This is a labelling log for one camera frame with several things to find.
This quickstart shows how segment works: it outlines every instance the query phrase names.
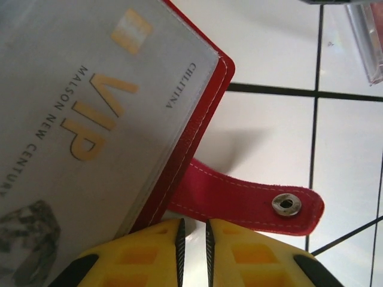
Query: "white tile floor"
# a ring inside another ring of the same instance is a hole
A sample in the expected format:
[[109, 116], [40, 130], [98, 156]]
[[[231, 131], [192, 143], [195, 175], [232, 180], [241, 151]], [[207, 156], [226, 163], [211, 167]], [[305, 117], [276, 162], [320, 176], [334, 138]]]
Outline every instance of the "white tile floor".
[[[298, 0], [174, 3], [234, 59], [234, 82], [315, 88], [318, 6]], [[324, 9], [319, 83], [319, 91], [383, 97], [383, 83], [371, 87], [367, 82], [343, 6]], [[196, 157], [240, 179], [308, 187], [312, 95], [227, 92]], [[326, 209], [309, 238], [310, 252], [376, 219], [383, 152], [382, 101], [319, 98], [317, 103], [312, 178]], [[204, 224], [189, 220], [188, 226], [184, 286], [207, 286]], [[383, 286], [383, 221], [378, 226], [376, 240], [372, 225], [318, 259], [347, 287]], [[303, 237], [272, 237], [305, 247]]]

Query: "metal snap button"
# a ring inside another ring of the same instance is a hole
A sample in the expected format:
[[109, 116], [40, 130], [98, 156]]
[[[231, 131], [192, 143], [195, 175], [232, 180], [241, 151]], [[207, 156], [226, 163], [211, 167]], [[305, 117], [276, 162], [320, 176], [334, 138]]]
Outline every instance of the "metal snap button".
[[277, 214], [289, 217], [299, 213], [302, 202], [294, 194], [284, 193], [273, 199], [272, 206]]

